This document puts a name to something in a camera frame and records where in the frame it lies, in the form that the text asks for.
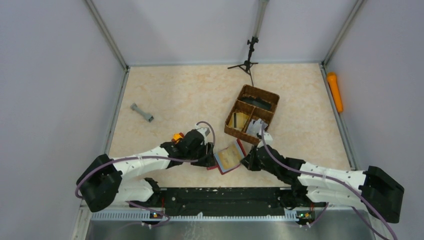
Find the gold credit card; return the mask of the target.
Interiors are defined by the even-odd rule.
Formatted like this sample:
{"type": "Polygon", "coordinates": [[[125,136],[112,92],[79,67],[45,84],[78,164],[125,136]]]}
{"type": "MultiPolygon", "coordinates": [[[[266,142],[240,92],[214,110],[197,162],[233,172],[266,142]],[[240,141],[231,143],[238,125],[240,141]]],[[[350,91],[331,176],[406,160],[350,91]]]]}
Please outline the gold credit card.
{"type": "Polygon", "coordinates": [[[244,150],[238,141],[234,141],[227,148],[215,154],[217,163],[225,171],[237,167],[244,157],[244,150]]]}

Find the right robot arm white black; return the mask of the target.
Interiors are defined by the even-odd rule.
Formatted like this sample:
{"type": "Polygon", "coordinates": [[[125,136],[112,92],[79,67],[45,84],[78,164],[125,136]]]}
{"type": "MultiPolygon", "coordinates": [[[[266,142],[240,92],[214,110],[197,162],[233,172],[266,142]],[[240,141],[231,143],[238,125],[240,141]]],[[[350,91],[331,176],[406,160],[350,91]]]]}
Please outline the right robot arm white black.
{"type": "Polygon", "coordinates": [[[269,145],[252,147],[241,163],[250,171],[265,171],[291,186],[293,205],[330,203],[367,210],[388,223],[400,221],[405,189],[377,166],[338,170],[303,159],[284,157],[269,145]]]}

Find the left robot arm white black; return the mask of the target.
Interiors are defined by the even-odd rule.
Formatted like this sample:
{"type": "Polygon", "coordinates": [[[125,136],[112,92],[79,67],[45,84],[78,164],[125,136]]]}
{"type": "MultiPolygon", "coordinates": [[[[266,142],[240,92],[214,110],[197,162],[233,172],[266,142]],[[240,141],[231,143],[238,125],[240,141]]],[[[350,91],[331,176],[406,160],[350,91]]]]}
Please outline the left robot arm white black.
{"type": "Polygon", "coordinates": [[[93,213],[112,204],[129,201],[144,202],[154,207],[161,198],[157,183],[138,177],[184,163],[206,166],[213,156],[214,147],[214,143],[207,140],[209,134],[213,134],[210,128],[197,127],[179,140],[164,142],[142,153],[119,159],[101,154],[77,179],[75,196],[84,200],[93,213]]]}

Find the silver cards in basket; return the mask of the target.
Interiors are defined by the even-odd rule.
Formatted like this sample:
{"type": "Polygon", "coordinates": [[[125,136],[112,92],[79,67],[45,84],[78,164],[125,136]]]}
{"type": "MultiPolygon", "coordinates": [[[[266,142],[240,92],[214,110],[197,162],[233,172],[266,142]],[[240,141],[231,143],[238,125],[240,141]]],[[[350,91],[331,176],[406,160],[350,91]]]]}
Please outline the silver cards in basket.
{"type": "Polygon", "coordinates": [[[264,120],[262,120],[261,118],[252,119],[248,124],[248,127],[246,129],[246,134],[256,138],[258,136],[258,134],[261,133],[262,127],[266,128],[267,126],[268,126],[268,124],[264,120]]]}

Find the gold card in basket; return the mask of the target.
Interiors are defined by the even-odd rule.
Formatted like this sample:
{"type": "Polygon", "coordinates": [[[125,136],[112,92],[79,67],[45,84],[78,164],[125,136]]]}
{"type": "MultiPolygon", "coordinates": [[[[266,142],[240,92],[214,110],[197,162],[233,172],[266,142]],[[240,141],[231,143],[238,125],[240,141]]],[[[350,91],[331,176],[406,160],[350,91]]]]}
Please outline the gold card in basket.
{"type": "Polygon", "coordinates": [[[249,118],[250,116],[248,114],[235,111],[230,114],[230,119],[227,126],[232,129],[242,131],[249,118]]]}

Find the yellow toy block car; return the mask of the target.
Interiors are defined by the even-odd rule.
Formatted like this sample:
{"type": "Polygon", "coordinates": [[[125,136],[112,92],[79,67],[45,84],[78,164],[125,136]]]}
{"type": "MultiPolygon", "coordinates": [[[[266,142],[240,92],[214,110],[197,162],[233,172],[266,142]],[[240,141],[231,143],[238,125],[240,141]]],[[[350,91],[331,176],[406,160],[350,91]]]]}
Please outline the yellow toy block car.
{"type": "Polygon", "coordinates": [[[178,142],[180,142],[183,138],[185,137],[185,135],[182,132],[179,133],[175,133],[171,139],[171,141],[175,144],[177,144],[178,142]]]}

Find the brown wicker divided basket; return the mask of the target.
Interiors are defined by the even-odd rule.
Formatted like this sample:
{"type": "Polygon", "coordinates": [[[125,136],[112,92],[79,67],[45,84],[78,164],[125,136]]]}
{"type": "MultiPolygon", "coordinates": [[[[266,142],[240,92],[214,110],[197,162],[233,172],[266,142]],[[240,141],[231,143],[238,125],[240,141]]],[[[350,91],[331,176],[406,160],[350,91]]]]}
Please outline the brown wicker divided basket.
{"type": "Polygon", "coordinates": [[[279,100],[280,96],[276,93],[245,84],[241,88],[228,116],[226,117],[226,120],[224,122],[224,132],[232,137],[235,137],[249,144],[258,144],[260,141],[258,137],[253,137],[246,134],[248,125],[251,120],[262,119],[268,124],[268,126],[270,126],[275,115],[276,109],[278,107],[279,100]],[[271,104],[271,111],[264,110],[262,108],[240,101],[242,97],[259,97],[262,100],[271,104]],[[242,131],[227,126],[230,120],[230,114],[233,112],[242,112],[249,115],[249,119],[246,122],[245,127],[242,131]]]}

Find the black item in basket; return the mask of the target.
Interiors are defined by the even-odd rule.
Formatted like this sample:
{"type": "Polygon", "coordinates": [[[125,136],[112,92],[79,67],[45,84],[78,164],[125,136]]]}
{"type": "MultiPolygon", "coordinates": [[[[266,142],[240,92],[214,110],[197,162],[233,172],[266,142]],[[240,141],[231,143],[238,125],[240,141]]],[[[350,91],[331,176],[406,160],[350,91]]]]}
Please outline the black item in basket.
{"type": "Polygon", "coordinates": [[[244,96],[240,99],[240,101],[253,105],[255,107],[261,108],[266,111],[271,111],[271,108],[272,108],[272,105],[269,102],[261,99],[260,97],[244,96]]]}

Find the grey plastic connector piece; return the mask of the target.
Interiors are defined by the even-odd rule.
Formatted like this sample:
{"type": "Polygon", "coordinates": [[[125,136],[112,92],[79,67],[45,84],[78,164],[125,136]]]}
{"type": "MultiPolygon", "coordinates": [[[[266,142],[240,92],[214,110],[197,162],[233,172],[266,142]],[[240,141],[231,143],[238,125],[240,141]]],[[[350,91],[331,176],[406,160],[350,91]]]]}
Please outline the grey plastic connector piece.
{"type": "Polygon", "coordinates": [[[154,117],[147,112],[144,112],[142,109],[140,109],[136,103],[132,103],[130,105],[130,109],[135,111],[136,113],[138,113],[139,115],[141,115],[146,121],[148,121],[149,123],[151,123],[154,120],[154,117]]]}

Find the black mini tripod stand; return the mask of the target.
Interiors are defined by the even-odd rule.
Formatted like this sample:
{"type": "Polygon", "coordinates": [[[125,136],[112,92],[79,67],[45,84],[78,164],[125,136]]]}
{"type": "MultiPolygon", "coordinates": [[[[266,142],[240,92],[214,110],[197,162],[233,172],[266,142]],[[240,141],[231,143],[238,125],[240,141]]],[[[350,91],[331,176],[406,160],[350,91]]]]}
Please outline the black mini tripod stand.
{"type": "Polygon", "coordinates": [[[255,36],[253,36],[250,40],[248,40],[247,45],[249,46],[249,50],[248,50],[247,60],[245,60],[242,64],[233,65],[227,68],[228,70],[239,68],[243,72],[245,72],[247,75],[249,75],[252,87],[254,87],[255,85],[254,85],[251,68],[252,66],[257,65],[258,62],[252,62],[251,60],[252,60],[253,52],[255,51],[255,44],[258,42],[259,42],[259,39],[255,36]]]}

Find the orange flashlight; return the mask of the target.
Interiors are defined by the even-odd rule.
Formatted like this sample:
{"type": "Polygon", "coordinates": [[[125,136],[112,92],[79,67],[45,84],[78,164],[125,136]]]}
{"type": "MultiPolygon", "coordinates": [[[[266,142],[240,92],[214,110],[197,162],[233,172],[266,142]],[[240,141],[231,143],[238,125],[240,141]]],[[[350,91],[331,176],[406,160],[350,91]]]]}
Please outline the orange flashlight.
{"type": "Polygon", "coordinates": [[[342,113],[344,110],[340,90],[338,87],[338,78],[335,72],[329,72],[326,76],[327,83],[329,85],[331,95],[338,113],[342,113]]]}

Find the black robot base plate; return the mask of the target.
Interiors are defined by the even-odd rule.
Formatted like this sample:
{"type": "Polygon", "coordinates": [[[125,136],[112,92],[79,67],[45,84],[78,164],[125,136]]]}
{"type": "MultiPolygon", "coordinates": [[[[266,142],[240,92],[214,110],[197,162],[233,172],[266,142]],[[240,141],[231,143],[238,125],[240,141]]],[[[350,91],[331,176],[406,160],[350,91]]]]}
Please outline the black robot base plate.
{"type": "Polygon", "coordinates": [[[285,187],[169,187],[155,191],[142,206],[169,216],[265,217],[283,216],[294,208],[310,208],[305,196],[285,187]]]}

